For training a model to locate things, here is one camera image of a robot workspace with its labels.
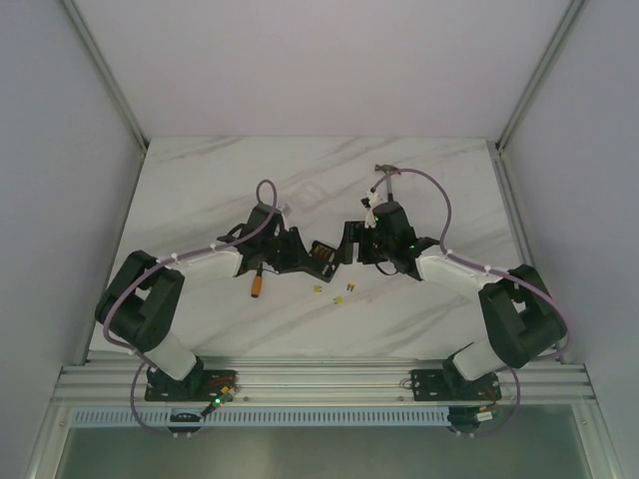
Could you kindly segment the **black fuse box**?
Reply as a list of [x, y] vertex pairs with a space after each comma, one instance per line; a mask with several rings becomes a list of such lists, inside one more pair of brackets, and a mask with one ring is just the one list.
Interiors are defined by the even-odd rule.
[[375, 263], [371, 233], [364, 231], [364, 221], [345, 222], [337, 247], [314, 240], [310, 250], [310, 275], [331, 282], [342, 264]]

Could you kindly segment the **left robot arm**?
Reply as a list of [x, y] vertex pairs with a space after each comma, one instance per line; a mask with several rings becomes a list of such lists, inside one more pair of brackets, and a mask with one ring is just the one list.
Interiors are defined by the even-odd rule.
[[232, 278], [268, 264], [278, 273], [309, 264], [299, 230], [281, 211], [259, 204], [249, 219], [212, 244], [160, 260], [143, 250], [130, 253], [95, 308], [105, 339], [138, 355], [168, 375], [168, 388], [182, 401], [198, 398], [205, 380], [198, 357], [172, 333], [188, 267], [201, 265], [214, 279]]

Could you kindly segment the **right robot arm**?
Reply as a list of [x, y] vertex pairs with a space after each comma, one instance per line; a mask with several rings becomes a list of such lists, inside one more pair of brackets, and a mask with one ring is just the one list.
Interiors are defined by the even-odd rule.
[[444, 361], [442, 386], [450, 396], [467, 396], [483, 376], [520, 368], [567, 337], [568, 326], [532, 266], [506, 271], [472, 266], [468, 259], [443, 251], [438, 240], [418, 237], [399, 203], [361, 202], [366, 217], [359, 262], [390, 262], [400, 274], [439, 284], [479, 305], [484, 337]]

